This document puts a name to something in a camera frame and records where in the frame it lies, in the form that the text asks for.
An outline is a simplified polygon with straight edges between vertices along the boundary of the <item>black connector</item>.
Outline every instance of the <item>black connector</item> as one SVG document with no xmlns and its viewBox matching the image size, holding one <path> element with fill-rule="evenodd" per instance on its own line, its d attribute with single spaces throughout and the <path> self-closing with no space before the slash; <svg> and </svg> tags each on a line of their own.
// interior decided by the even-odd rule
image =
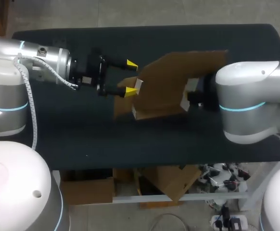
<svg viewBox="0 0 280 231">
<path fill-rule="evenodd" d="M 219 231 L 222 231 L 222 221 L 221 220 L 216 220 L 215 225 L 217 228 L 219 228 Z"/>
</svg>

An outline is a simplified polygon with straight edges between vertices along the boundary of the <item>flattened cardboard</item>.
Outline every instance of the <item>flattened cardboard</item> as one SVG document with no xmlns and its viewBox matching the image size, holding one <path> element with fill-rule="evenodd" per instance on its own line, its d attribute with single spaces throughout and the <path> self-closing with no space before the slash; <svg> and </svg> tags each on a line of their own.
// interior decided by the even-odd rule
<svg viewBox="0 0 280 231">
<path fill-rule="evenodd" d="M 136 120 L 184 113 L 180 103 L 188 79 L 199 78 L 222 68 L 226 65 L 226 53 L 172 52 L 145 66 L 138 76 L 143 81 L 139 94 L 115 98 L 115 118 L 130 113 L 132 106 L 137 112 Z M 118 86 L 134 87 L 135 81 L 133 77 L 126 78 Z"/>
<path fill-rule="evenodd" d="M 199 178 L 201 171 L 195 165 L 158 166 L 140 169 L 140 173 L 156 188 L 177 202 Z"/>
<path fill-rule="evenodd" d="M 63 181 L 60 188 L 69 205 L 112 203 L 115 193 L 113 178 Z"/>
</svg>

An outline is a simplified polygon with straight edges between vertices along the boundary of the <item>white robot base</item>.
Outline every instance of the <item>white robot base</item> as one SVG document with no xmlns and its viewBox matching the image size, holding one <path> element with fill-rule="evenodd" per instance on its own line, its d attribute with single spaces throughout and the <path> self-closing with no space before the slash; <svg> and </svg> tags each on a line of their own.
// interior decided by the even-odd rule
<svg viewBox="0 0 280 231">
<path fill-rule="evenodd" d="M 0 231 L 69 231 L 68 207 L 43 158 L 0 141 Z"/>
</svg>

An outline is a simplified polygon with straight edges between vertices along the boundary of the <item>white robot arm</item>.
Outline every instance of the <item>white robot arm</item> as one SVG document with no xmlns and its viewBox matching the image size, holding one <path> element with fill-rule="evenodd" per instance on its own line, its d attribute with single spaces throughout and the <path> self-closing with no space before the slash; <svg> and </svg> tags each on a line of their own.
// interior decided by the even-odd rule
<svg viewBox="0 0 280 231">
<path fill-rule="evenodd" d="M 280 134 L 280 61 L 241 62 L 216 74 L 224 133 L 250 144 Z"/>
</svg>

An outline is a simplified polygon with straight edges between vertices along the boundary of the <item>cable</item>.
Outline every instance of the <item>cable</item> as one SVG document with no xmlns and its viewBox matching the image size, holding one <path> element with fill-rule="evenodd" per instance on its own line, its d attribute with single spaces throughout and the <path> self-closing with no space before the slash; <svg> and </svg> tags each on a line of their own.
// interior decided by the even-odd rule
<svg viewBox="0 0 280 231">
<path fill-rule="evenodd" d="M 33 125 L 33 142 L 32 142 L 32 149 L 35 150 L 37 142 L 38 142 L 38 123 L 36 119 L 36 113 L 35 113 L 35 106 L 34 106 L 34 101 L 33 101 L 33 95 L 32 95 L 32 90 L 29 82 L 29 78 L 25 73 L 25 70 L 22 65 L 18 63 L 19 57 L 17 56 L 14 60 L 14 66 L 18 69 L 20 72 L 24 83 L 26 87 L 26 91 L 28 93 L 28 101 L 30 105 L 30 110 L 31 110 L 31 117 L 32 117 L 32 125 Z"/>
<path fill-rule="evenodd" d="M 34 62 L 38 62 L 40 64 L 42 64 L 44 67 L 46 67 L 54 76 L 56 76 L 64 85 L 68 86 L 69 88 L 73 89 L 73 90 L 76 90 L 78 88 L 78 85 L 77 84 L 73 84 L 73 83 L 70 83 L 68 81 L 66 81 L 65 79 L 63 79 L 58 73 L 56 73 L 56 71 L 51 67 L 49 66 L 49 64 L 47 64 L 45 61 L 39 59 L 39 58 L 36 58 L 36 57 L 30 57 L 30 56 L 20 56 L 19 59 L 29 59 L 29 60 L 32 60 Z"/>
<path fill-rule="evenodd" d="M 177 215 L 174 215 L 172 213 L 164 213 L 161 215 L 158 215 L 157 217 L 154 218 L 151 227 L 148 229 L 148 231 L 153 231 L 154 228 L 156 227 L 156 225 L 160 222 L 161 218 L 164 216 L 171 216 L 171 217 L 175 217 L 176 219 L 178 219 L 184 226 L 185 231 L 188 231 L 188 226 L 187 224 Z"/>
<path fill-rule="evenodd" d="M 69 88 L 76 90 L 78 88 L 77 84 L 70 83 L 63 79 L 51 66 L 49 66 L 45 61 L 36 58 L 36 57 L 30 57 L 30 56 L 23 56 L 21 53 L 18 53 L 18 55 L 14 58 L 13 64 L 14 66 L 18 69 L 20 72 L 24 83 L 25 87 L 28 93 L 28 101 L 30 105 L 30 110 L 31 110 L 31 116 L 32 116 L 32 125 L 33 125 L 33 142 L 32 142 L 32 149 L 35 150 L 37 142 L 38 142 L 38 123 L 36 119 L 36 112 L 35 112 L 35 106 L 34 106 L 34 100 L 33 100 L 33 95 L 32 95 L 32 89 L 30 86 L 29 78 L 26 75 L 26 71 L 24 70 L 23 66 L 19 64 L 20 59 L 27 59 L 27 60 L 32 60 L 34 62 L 38 62 L 42 64 L 44 67 L 46 67 L 54 76 L 56 76 L 64 85 L 68 86 Z"/>
</svg>

